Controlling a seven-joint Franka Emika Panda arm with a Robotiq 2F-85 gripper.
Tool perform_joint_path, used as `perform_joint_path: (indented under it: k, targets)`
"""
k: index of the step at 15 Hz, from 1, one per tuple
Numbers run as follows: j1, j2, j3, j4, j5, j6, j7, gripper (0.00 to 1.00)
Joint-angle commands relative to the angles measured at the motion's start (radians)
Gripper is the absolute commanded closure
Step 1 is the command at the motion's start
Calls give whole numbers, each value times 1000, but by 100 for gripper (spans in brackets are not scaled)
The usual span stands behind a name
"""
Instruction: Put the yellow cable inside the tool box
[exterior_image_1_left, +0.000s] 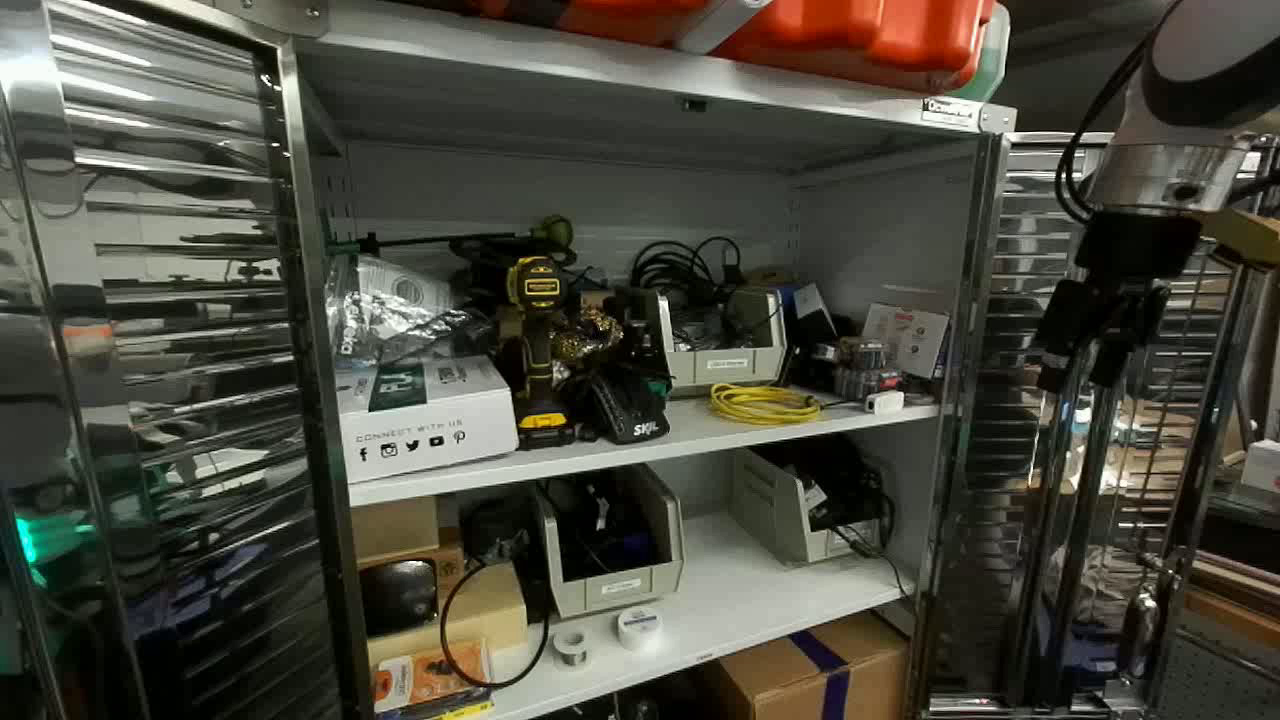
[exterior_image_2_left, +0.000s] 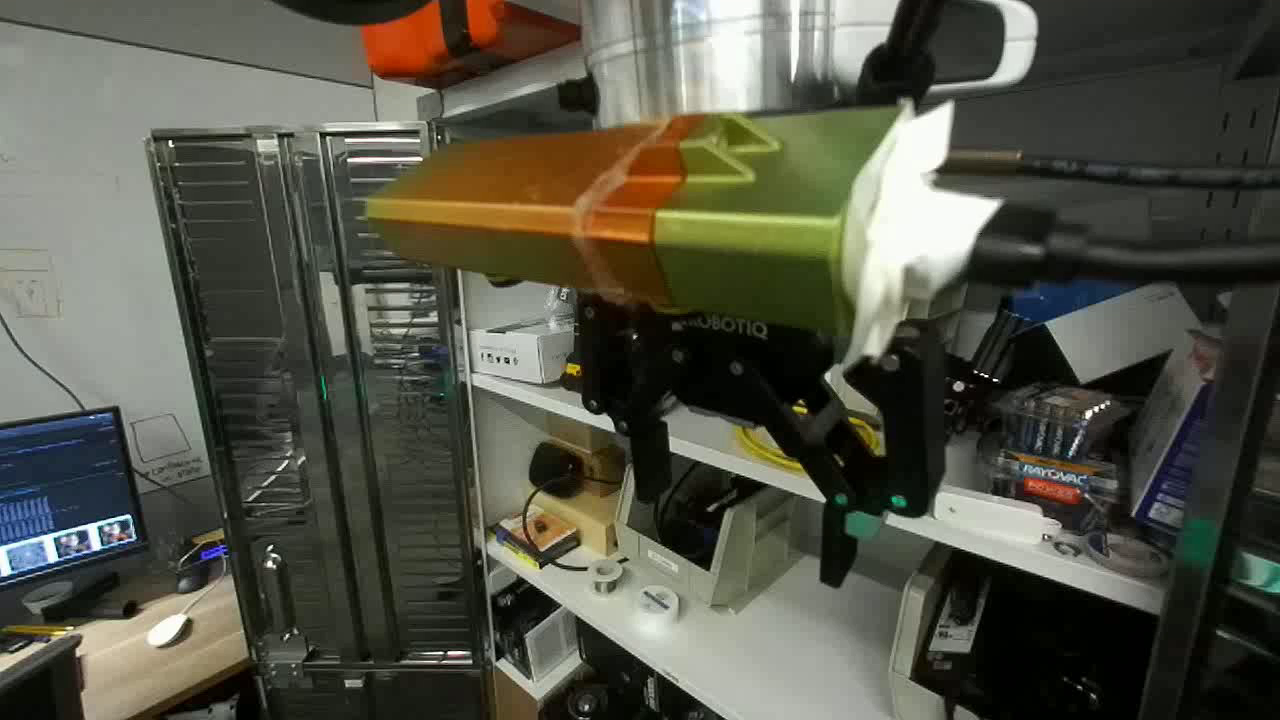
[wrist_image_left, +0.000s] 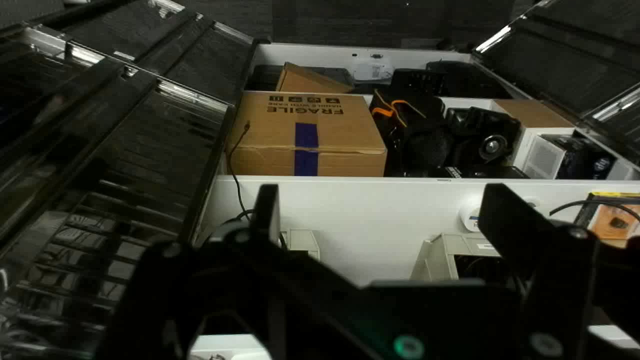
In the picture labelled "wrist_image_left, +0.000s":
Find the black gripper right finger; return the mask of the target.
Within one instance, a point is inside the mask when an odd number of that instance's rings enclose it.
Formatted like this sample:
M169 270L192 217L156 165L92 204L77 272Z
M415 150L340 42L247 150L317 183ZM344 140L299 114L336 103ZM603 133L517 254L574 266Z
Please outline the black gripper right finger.
M589 330L599 310L631 339L640 337L636 249L548 219L505 183L483 188L478 226L528 283L515 320L524 360L640 360L636 350Z

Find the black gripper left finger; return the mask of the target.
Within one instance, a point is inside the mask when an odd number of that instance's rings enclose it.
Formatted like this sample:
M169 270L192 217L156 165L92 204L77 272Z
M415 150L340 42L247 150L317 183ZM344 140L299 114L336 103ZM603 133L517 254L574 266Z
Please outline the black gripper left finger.
M98 360L373 360L372 301L277 243L277 199L263 183L222 237L143 249Z

